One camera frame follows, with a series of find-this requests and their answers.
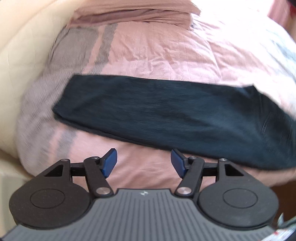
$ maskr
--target gray ribbed plate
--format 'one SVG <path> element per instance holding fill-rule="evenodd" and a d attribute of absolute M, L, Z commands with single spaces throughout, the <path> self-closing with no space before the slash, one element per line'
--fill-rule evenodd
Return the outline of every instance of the gray ribbed plate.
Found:
<path fill-rule="evenodd" d="M 53 230 L 21 225 L 3 241 L 258 241 L 273 233 L 271 227 L 233 231 L 204 218 L 190 199 L 177 198 L 168 189 L 121 189 L 97 199 L 77 222 Z"/>

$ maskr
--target folded black pants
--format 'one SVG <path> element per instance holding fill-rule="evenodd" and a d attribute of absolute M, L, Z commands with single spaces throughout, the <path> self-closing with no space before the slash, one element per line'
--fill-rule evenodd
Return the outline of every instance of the folded black pants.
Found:
<path fill-rule="evenodd" d="M 253 86 L 75 75 L 53 112 L 80 130 L 139 145 L 262 169 L 296 166 L 295 121 Z"/>

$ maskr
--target bed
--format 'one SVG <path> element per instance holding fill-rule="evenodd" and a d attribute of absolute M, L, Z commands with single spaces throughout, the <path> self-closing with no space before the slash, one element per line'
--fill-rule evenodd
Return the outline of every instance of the bed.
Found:
<path fill-rule="evenodd" d="M 266 17 L 252 11 L 228 15 L 210 10 L 199 14 L 196 10 L 192 24 L 185 27 L 167 19 L 166 23 L 74 21 L 78 12 L 58 34 L 46 68 L 22 101 L 17 150 L 22 165 L 32 175 L 62 158 L 81 162 L 116 148 L 118 162 L 108 178 L 114 190 L 174 190 L 180 182 L 170 163 L 169 151 L 91 134 L 54 119 L 52 107 L 74 74 L 232 87 L 253 85 L 291 118 L 296 117 L 296 44 L 282 27 Z M 295 167 L 244 169 L 268 186 L 296 179 Z M 74 181 L 86 188 L 82 179 Z M 204 178 L 203 187 L 214 181 Z"/>

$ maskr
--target brown surface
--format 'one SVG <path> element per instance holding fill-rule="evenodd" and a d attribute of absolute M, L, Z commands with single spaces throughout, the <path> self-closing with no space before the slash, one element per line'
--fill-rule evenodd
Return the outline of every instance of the brown surface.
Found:
<path fill-rule="evenodd" d="M 296 216 L 296 182 L 284 186 L 273 187 L 272 190 L 279 198 L 279 211 L 276 219 L 284 213 L 285 221 Z"/>

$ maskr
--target pink curtain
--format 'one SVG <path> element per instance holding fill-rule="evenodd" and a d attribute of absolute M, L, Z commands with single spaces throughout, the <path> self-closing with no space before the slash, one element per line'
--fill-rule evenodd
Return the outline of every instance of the pink curtain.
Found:
<path fill-rule="evenodd" d="M 280 24 L 286 27 L 290 15 L 290 4 L 287 0 L 274 0 L 268 16 Z"/>

